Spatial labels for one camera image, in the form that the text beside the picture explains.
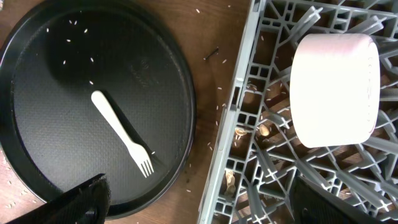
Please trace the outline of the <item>white plastic fork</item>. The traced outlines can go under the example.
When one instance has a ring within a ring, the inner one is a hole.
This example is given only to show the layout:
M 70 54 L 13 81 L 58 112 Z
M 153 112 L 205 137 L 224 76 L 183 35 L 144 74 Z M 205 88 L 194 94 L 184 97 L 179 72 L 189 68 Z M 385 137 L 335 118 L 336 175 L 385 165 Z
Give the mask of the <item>white plastic fork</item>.
M 109 101 L 106 99 L 105 95 L 101 91 L 94 91 L 91 94 L 91 100 L 96 106 L 97 110 L 101 113 L 103 118 L 114 129 L 116 134 L 127 147 L 130 156 L 138 166 L 139 170 L 142 172 L 143 176 L 145 178 L 148 178 L 148 176 L 154 173 L 154 168 L 152 166 L 152 162 L 147 151 L 144 149 L 143 146 L 135 143 L 131 139 L 130 135 L 128 135 L 116 113 L 114 112 Z

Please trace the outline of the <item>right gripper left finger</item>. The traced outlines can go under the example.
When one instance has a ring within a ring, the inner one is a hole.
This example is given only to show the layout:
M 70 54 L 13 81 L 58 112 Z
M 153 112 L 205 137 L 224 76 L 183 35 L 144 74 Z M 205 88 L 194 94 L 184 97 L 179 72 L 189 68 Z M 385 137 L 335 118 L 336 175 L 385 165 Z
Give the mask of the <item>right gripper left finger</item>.
M 104 224 L 110 200 L 106 176 L 98 174 L 7 224 Z

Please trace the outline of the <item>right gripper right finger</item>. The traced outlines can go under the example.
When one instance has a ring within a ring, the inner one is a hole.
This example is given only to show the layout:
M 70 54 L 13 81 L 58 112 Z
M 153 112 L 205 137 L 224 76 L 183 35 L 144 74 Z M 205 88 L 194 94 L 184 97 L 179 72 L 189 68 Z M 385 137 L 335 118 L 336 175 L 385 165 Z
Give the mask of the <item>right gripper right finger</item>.
M 304 177 L 294 179 L 289 201 L 299 224 L 382 224 Z

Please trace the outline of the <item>white bowl with rice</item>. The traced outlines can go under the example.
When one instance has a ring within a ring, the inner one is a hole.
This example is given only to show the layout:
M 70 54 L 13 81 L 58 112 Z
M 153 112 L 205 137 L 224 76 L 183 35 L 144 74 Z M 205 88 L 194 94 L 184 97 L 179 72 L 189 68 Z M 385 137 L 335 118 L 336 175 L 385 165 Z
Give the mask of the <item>white bowl with rice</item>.
M 290 109 L 308 148 L 363 143 L 376 127 L 380 99 L 376 43 L 366 34 L 309 34 L 290 74 Z

